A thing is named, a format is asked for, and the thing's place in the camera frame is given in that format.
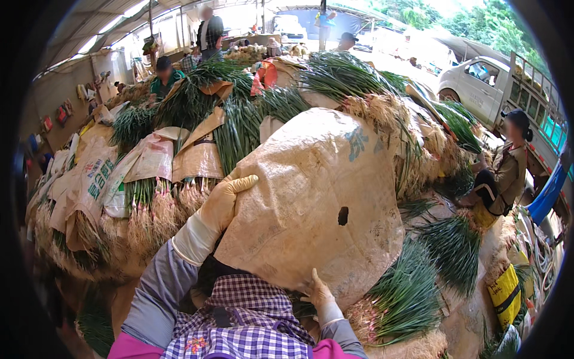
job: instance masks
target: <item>gloved hand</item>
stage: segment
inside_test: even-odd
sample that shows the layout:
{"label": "gloved hand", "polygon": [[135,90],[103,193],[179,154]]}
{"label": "gloved hand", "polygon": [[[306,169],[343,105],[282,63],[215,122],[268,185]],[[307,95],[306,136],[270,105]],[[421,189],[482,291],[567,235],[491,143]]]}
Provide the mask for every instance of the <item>gloved hand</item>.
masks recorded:
{"label": "gloved hand", "polygon": [[231,223],[237,193],[253,187],[258,180],[255,175],[237,178],[232,172],[215,186],[207,201],[172,238],[177,254],[186,262],[200,267],[213,252],[221,232]]}
{"label": "gloved hand", "polygon": [[325,282],[317,275],[317,269],[313,268],[312,281],[307,288],[308,297],[302,297],[303,302],[311,302],[317,310],[319,326],[321,329],[327,325],[344,319],[343,312],[335,302],[335,297]]}

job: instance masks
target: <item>pink sleeve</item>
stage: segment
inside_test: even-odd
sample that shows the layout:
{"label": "pink sleeve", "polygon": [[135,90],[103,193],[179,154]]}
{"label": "pink sleeve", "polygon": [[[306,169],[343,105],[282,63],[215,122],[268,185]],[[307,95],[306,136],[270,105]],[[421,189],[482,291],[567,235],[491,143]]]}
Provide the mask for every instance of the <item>pink sleeve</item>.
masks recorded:
{"label": "pink sleeve", "polygon": [[357,359],[352,354],[343,353],[339,343],[333,339],[323,339],[313,348],[313,359]]}
{"label": "pink sleeve", "polygon": [[158,359],[163,352],[162,348],[146,344],[121,332],[111,346],[108,359]]}

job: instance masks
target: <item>white truck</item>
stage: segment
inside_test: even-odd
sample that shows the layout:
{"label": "white truck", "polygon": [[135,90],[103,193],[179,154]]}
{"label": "white truck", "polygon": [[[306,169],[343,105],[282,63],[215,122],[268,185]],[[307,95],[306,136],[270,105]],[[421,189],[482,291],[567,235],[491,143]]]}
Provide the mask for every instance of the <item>white truck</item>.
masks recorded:
{"label": "white truck", "polygon": [[296,15],[273,17],[273,33],[281,36],[282,44],[307,42],[307,30],[299,24],[299,18]]}
{"label": "white truck", "polygon": [[[504,117],[520,108],[530,119],[534,138],[529,143],[528,170],[538,192],[558,162],[568,134],[568,122],[556,86],[532,64],[516,53],[508,66],[490,57],[479,56],[443,71],[439,97],[460,102],[490,132],[501,137]],[[569,200],[573,171],[568,176],[554,206],[556,213],[569,220]]]}

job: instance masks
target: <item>black pants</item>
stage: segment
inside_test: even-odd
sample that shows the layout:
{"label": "black pants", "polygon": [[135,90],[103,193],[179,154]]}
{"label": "black pants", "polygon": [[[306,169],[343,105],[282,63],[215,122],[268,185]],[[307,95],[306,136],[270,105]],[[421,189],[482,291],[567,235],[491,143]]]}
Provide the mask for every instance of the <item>black pants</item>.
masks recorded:
{"label": "black pants", "polygon": [[486,209],[489,209],[494,203],[494,200],[498,197],[494,175],[487,169],[483,169],[476,175],[476,179],[474,180],[474,189],[476,194],[482,198],[482,203],[484,203]]}

